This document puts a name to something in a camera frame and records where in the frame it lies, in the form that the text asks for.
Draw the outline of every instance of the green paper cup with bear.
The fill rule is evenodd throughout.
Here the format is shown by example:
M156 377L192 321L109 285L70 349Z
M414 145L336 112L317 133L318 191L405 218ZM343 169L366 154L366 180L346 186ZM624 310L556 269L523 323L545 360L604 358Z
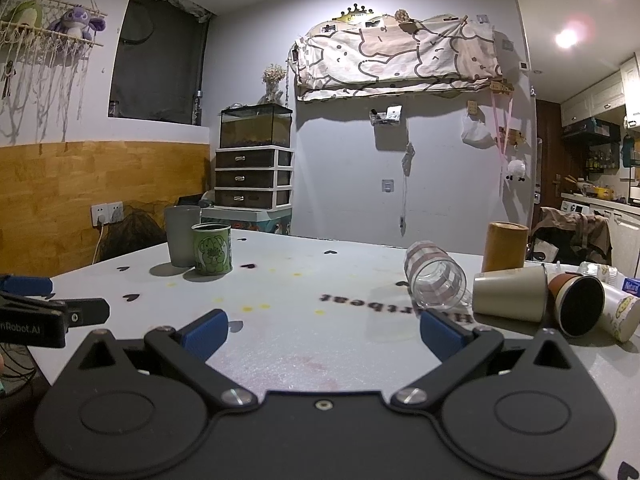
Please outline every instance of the green paper cup with bear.
M193 253L196 272L204 276L226 274L231 266L231 227L224 224L196 224Z

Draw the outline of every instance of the power outlet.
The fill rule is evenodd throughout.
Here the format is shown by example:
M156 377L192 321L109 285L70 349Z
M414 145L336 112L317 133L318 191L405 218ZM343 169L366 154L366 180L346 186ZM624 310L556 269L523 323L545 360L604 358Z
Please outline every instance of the power outlet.
M102 221L102 224L109 223L109 217L107 215L107 205L106 204L97 204L91 206L91 224L94 227L98 227L98 218Z
M124 220L122 202L112 202L107 204L107 218L110 224L113 224L114 222L122 222Z

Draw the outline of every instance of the blue package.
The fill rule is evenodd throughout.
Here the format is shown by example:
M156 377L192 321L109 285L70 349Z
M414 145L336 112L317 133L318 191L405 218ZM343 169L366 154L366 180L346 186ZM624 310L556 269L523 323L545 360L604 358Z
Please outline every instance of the blue package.
M622 284L622 290L640 298L640 280L625 278L625 282Z

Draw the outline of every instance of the ceiling light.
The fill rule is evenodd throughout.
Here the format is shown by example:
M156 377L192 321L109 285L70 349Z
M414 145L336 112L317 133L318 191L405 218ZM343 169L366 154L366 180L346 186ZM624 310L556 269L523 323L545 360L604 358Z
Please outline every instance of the ceiling light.
M570 48L578 43L578 35L574 30L566 28L556 36L556 43L561 48Z

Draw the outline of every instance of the blue gripper pad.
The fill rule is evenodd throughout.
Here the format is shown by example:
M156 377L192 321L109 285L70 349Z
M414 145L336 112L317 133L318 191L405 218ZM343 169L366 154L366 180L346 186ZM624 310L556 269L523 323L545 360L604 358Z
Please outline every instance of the blue gripper pad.
M217 308L178 330L175 338L187 352L204 362L226 341L228 324L226 312Z
M446 361L472 341L473 334L449 321L444 314L425 310L420 315L420 337L440 361Z
M53 290L53 282L35 276L9 276L0 280L0 290L18 296L46 296Z

